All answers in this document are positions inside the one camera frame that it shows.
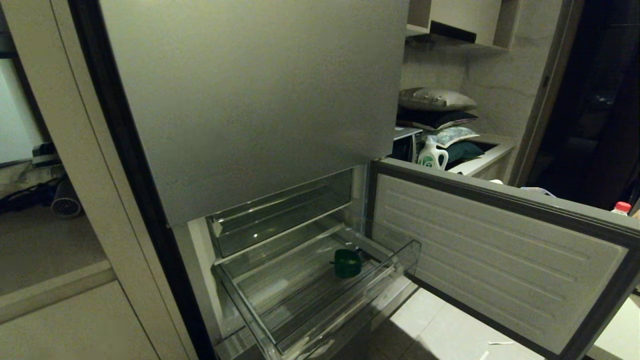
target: detergent bottle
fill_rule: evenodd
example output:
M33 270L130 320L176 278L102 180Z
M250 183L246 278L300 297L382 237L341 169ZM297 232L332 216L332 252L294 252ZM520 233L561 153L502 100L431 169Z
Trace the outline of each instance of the detergent bottle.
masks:
M444 170L447 161L449 161L449 153L446 150L436 148L437 140L438 138L433 135L427 136L424 149L418 155L418 165ZM440 155L444 156L442 163L438 161Z

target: dark pillow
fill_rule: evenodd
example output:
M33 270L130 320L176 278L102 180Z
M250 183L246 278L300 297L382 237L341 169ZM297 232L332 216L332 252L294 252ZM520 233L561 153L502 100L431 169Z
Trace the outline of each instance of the dark pillow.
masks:
M398 113L398 123L425 130L442 130L477 120L477 116L464 111L418 111L402 108Z
M460 159L472 159L482 154L484 151L472 142L456 142L446 149L449 153L449 163Z

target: fridge shelf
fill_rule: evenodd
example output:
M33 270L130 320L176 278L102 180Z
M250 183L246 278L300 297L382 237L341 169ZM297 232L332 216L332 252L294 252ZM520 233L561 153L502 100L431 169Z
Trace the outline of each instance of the fridge shelf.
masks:
M291 236L214 266L268 359L297 359L363 310L393 281L413 272L419 243L399 251L378 245L338 217L325 217ZM362 271L341 279L332 264L338 249L357 250Z
M213 244L225 258L282 234L351 200L351 171L312 181L207 217Z

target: refrigerator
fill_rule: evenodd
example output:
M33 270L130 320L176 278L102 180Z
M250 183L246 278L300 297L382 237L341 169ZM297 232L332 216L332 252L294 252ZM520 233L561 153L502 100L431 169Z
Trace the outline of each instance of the refrigerator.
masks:
M201 357L340 358L421 287L579 359L640 281L632 219L387 158L408 1L68 5Z

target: dark doorway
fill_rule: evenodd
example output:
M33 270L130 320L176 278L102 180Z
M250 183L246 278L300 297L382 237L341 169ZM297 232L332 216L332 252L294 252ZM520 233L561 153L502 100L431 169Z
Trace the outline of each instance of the dark doorway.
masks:
M638 197L640 0L586 1L527 180L603 209Z

